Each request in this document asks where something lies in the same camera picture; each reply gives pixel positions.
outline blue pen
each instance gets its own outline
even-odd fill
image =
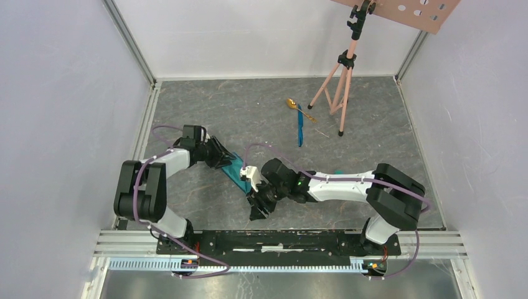
[[[301,112],[301,105],[297,104],[297,108],[299,108],[299,111],[297,111],[297,117],[298,117],[298,123],[299,123],[299,147],[303,145],[303,125],[304,125],[304,116]]]

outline white plastic piece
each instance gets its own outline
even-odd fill
[[[156,163],[165,163],[167,178],[170,178],[173,174],[180,170],[189,167],[191,162],[191,156],[189,151],[182,148],[172,149],[172,153],[157,159]]]
[[[400,229],[387,223],[380,215],[371,218],[365,236],[367,240],[376,244],[385,244],[391,235],[399,232]]]
[[[151,225],[175,238],[181,238],[185,235],[187,221],[167,207],[163,217],[157,223],[152,222]]]
[[[243,176],[245,176],[246,179],[250,181],[251,188],[253,188],[255,192],[258,192],[257,184],[260,184],[260,182],[262,182],[262,177],[260,176],[258,168],[254,166],[246,166],[246,169],[240,169],[240,177]]]
[[[371,187],[372,183],[358,182],[335,182],[330,181],[332,178],[374,178],[372,171],[358,174],[325,174],[316,173],[315,176],[326,178],[326,181],[319,181],[317,179],[310,180],[308,184],[308,194],[310,194],[317,201],[328,201],[337,199],[341,201],[359,201],[366,202],[367,189]]]

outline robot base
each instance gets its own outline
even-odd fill
[[[365,246],[361,238],[345,230],[203,230],[194,233],[193,247],[231,266],[345,266],[350,257],[383,256],[383,245]],[[162,243],[157,254],[181,254],[178,245]],[[402,254],[397,235],[386,247],[388,255]],[[216,264],[201,259],[200,266]]]

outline purple cable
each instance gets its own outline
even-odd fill
[[[407,266],[405,266],[403,269],[399,270],[398,272],[394,272],[393,274],[389,274],[389,275],[386,275],[386,276],[383,276],[383,277],[369,276],[370,279],[385,280],[387,278],[394,277],[396,275],[399,275],[399,274],[407,271],[407,269],[409,269],[412,266],[412,264],[414,264],[414,262],[416,262],[416,258],[418,257],[418,251],[420,250],[420,234],[418,234],[417,230],[415,230],[414,233],[416,234],[416,250],[414,251],[414,255],[413,255],[412,259],[409,261],[409,263],[407,264]]]
[[[326,181],[327,180],[327,178],[323,178],[323,177],[314,176],[312,174],[309,174],[303,168],[295,165],[288,158],[286,158],[286,156],[283,153],[281,153],[280,151],[278,151],[277,149],[275,149],[271,145],[266,145],[264,143],[252,143],[252,144],[250,144],[250,145],[248,145],[246,147],[246,151],[244,153],[244,159],[243,159],[243,163],[242,163],[242,169],[246,168],[247,156],[249,154],[249,150],[250,150],[250,148],[253,148],[254,146],[262,146],[264,148],[269,149],[270,151],[274,152],[277,156],[283,158],[286,162],[288,162],[290,165],[292,165],[295,169],[297,169],[298,171],[302,172],[304,175],[306,175],[309,178],[317,179],[319,181]],[[392,188],[394,190],[398,190],[398,191],[400,191],[402,193],[410,195],[410,196],[418,199],[419,201],[422,201],[426,205],[426,207],[422,209],[421,214],[429,211],[431,209],[431,207],[433,206],[433,203],[429,199],[427,199],[427,198],[425,198],[423,196],[420,196],[420,195],[418,195],[418,194],[416,194],[414,192],[411,192],[411,191],[409,191],[409,190],[407,190],[405,188],[402,188],[400,186],[396,186],[394,184],[390,184],[390,183],[385,182],[385,181],[381,181],[379,179],[369,179],[369,178],[364,178],[364,179],[362,179],[362,178],[329,178],[328,181],[334,181],[334,182],[343,182],[343,181],[361,182],[361,181],[363,181],[363,182],[376,183],[376,184],[380,184],[380,185],[383,185],[383,186],[390,187],[390,188]],[[420,250],[420,236],[418,235],[418,231],[417,230],[415,230],[415,233],[416,233],[416,251],[415,251],[414,256],[412,257],[412,259],[409,261],[409,264],[407,264],[407,266],[405,266],[405,268],[399,270],[398,272],[395,272],[393,274],[387,275],[387,276],[385,276],[383,278],[375,278],[375,277],[372,277],[372,278],[378,279],[378,280],[383,280],[385,278],[394,277],[394,276],[406,271],[407,269],[409,269],[409,267],[412,264],[414,264],[414,262],[416,261],[416,258],[418,257],[418,251]]]
[[[163,126],[163,128],[172,128],[172,127],[171,126]],[[139,213],[138,213],[138,190],[139,190],[139,184],[141,182],[141,177],[142,177],[145,169],[147,168],[147,166],[150,163],[154,162],[156,159],[159,159],[159,158],[161,158],[163,156],[166,156],[166,155],[172,153],[173,151],[174,151],[173,149],[169,149],[165,153],[160,154],[159,156],[153,156],[152,158],[149,158],[147,161],[145,161],[145,163],[143,163],[143,165],[141,165],[141,167],[140,167],[140,169],[138,171],[138,175],[136,177],[136,181],[134,183],[134,194],[133,194],[133,197],[132,197],[132,205],[133,205],[132,211],[133,211],[133,214],[134,214],[134,220],[136,222],[141,223],[141,224],[150,225],[149,222],[141,221],[141,219],[139,219]],[[201,258],[206,259],[206,260],[210,260],[213,263],[217,263],[219,265],[222,265],[222,266],[226,267],[222,271],[218,271],[218,272],[214,272],[214,273],[207,273],[207,274],[203,274],[203,275],[194,275],[194,276],[182,276],[182,275],[180,275],[179,276],[180,279],[197,279],[197,278],[214,277],[214,276],[222,275],[222,274],[228,272],[229,269],[231,269],[230,265],[228,265],[228,264],[226,264],[226,263],[224,263],[224,262],[222,262],[220,260],[213,259],[212,257],[209,257],[207,255],[204,255],[204,254],[201,254],[201,253],[195,251],[194,249],[192,249],[192,248],[188,247],[187,245],[183,244],[177,238],[167,234],[166,232],[158,229],[157,227],[152,227],[152,229],[155,230],[156,232],[158,232],[159,234],[168,237],[173,242],[175,242],[176,244],[180,245],[186,251],[188,251],[188,252],[190,252],[192,254],[196,254],[198,257],[201,257]]]
[[[163,141],[163,143],[165,143],[169,148],[172,148],[172,142],[170,142],[167,138],[165,137],[162,137],[160,135],[158,135],[156,133],[156,130],[159,129],[159,128],[169,128],[169,129],[173,129],[173,130],[178,130],[178,131],[183,131],[181,128],[178,128],[176,126],[169,126],[169,125],[158,125],[158,126],[155,126],[154,128],[152,128],[150,130],[150,133],[156,137],[158,140],[160,141]]]

